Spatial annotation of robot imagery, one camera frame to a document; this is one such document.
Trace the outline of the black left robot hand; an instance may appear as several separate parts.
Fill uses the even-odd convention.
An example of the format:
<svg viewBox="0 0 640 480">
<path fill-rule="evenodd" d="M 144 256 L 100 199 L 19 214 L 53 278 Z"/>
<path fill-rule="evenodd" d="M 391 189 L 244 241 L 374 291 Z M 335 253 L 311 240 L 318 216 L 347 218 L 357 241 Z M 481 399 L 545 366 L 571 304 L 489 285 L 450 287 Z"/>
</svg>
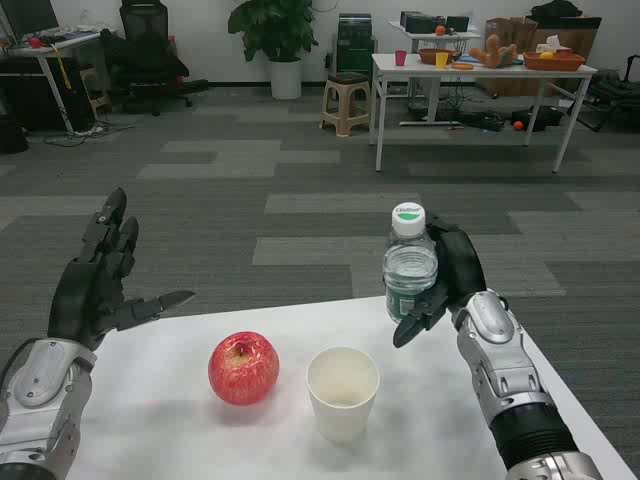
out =
<svg viewBox="0 0 640 480">
<path fill-rule="evenodd" d="M 79 255 L 66 265 L 51 304 L 48 335 L 75 341 L 94 351 L 112 330 L 124 331 L 155 321 L 195 293 L 172 291 L 152 299 L 123 293 L 123 279 L 135 266 L 139 236 L 136 218 L 124 217 L 126 192 L 118 187 L 90 218 Z"/>
</svg>

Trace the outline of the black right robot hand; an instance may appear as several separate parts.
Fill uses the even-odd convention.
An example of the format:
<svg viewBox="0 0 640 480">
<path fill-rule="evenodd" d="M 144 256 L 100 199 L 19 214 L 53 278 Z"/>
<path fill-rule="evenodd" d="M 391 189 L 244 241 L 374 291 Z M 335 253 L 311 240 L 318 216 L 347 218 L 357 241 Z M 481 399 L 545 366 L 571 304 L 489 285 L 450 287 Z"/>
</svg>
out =
<svg viewBox="0 0 640 480">
<path fill-rule="evenodd" d="M 393 345 L 401 348 L 422 331 L 431 330 L 449 307 L 457 307 L 473 294 L 487 289 L 477 252 L 458 225 L 430 213 L 426 232 L 435 241 L 438 273 L 435 284 L 417 295 L 414 308 L 393 335 Z"/>
</svg>

